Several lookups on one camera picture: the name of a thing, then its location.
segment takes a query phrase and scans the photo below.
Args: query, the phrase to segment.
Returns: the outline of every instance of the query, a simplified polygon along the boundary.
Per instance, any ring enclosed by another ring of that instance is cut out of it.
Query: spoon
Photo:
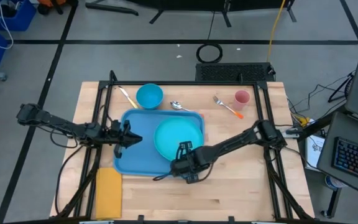
[[[195,111],[191,111],[191,110],[188,110],[188,109],[186,109],[186,108],[183,108],[183,107],[181,106],[181,104],[180,104],[179,102],[177,102],[177,101],[171,101],[171,106],[172,106],[172,108],[175,109],[175,110],[185,110],[185,111],[189,111],[189,112],[195,112]]]

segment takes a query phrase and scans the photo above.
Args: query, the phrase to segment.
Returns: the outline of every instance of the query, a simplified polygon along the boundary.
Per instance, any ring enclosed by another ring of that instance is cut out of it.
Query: silver spoon
[[[175,110],[185,110],[185,111],[193,112],[193,111],[191,111],[191,110],[188,110],[188,109],[186,109],[186,108],[183,108],[183,107],[181,106],[181,104],[180,104],[179,102],[176,102],[176,101],[171,101],[171,106],[172,106],[172,108],[175,109]]]

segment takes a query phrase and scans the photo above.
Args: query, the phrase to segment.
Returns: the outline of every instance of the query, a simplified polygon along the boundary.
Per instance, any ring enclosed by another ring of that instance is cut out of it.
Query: gray floor
[[[347,0],[358,25],[358,1]],[[156,13],[135,4],[118,1],[137,9],[139,17],[86,9],[84,2],[75,13],[68,40],[150,40],[206,39],[210,12],[164,12],[154,25],[148,21]],[[35,16],[27,32],[13,33],[15,40],[59,40],[70,8],[59,16],[52,12]],[[292,23],[284,12],[277,30],[278,40],[357,40],[339,0],[296,0]],[[216,14],[211,39],[268,40],[277,10],[233,12],[233,27],[225,26]],[[72,119],[81,82],[105,80],[113,69],[119,80],[194,80],[195,52],[199,45],[64,45],[44,108]],[[267,45],[222,45],[221,62],[264,62]],[[21,103],[36,103],[51,66],[57,45],[17,44],[4,56],[0,71],[8,74],[0,82],[0,204],[21,150],[27,128],[16,123]],[[212,59],[214,49],[201,56]],[[271,62],[277,81],[284,82],[287,95],[296,103],[307,97],[317,83],[327,85],[354,70],[358,45],[274,45]],[[304,114],[319,118],[335,103],[323,91],[312,98]],[[303,102],[297,106],[306,108]],[[49,215],[63,150],[50,143],[46,133],[36,131],[22,175],[9,207],[6,222],[47,218]],[[306,171],[315,215],[327,208],[331,191],[323,185],[321,174]],[[336,217],[332,221],[358,223],[358,192],[342,191]]]

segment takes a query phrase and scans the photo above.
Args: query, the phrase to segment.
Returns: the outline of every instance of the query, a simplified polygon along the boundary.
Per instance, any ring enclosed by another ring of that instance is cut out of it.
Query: pink cup
[[[249,102],[250,95],[245,90],[239,90],[234,95],[233,109],[240,111]]]

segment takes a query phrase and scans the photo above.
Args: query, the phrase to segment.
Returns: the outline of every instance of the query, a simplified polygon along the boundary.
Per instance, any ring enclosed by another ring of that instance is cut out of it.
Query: teal plate
[[[203,133],[189,119],[168,118],[154,132],[155,148],[169,161],[176,158],[179,143],[184,141],[191,141],[193,149],[204,144]]]

